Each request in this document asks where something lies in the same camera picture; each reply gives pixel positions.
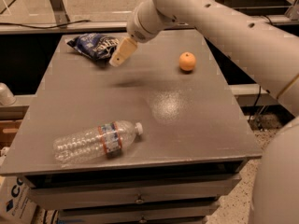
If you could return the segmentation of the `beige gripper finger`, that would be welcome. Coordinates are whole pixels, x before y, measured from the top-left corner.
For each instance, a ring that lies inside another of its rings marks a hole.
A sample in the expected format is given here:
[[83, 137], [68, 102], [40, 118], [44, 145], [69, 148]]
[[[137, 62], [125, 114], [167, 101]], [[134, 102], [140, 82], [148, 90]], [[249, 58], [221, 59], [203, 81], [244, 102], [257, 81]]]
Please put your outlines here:
[[118, 67], [123, 64], [137, 49], [137, 42], [131, 37], [124, 37], [112, 54], [109, 63]]

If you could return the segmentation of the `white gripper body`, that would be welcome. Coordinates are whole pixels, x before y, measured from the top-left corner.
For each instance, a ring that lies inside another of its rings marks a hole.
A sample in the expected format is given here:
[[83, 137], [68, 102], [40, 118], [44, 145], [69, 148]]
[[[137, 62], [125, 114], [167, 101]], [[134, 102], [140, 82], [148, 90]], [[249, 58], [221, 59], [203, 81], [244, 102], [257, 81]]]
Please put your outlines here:
[[164, 29], [164, 16], [156, 9], [152, 0], [136, 7], [126, 26], [128, 35], [139, 43], [150, 41]]

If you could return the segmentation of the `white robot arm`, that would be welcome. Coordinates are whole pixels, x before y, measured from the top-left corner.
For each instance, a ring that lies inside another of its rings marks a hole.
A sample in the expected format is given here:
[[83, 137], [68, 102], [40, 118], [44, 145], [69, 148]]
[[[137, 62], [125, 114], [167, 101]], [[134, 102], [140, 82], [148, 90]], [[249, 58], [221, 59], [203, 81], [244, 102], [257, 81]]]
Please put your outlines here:
[[249, 224], [299, 224], [299, 37], [214, 0], [146, 0], [109, 63], [119, 66], [162, 30], [195, 28], [269, 92], [294, 119], [268, 144], [255, 177]]

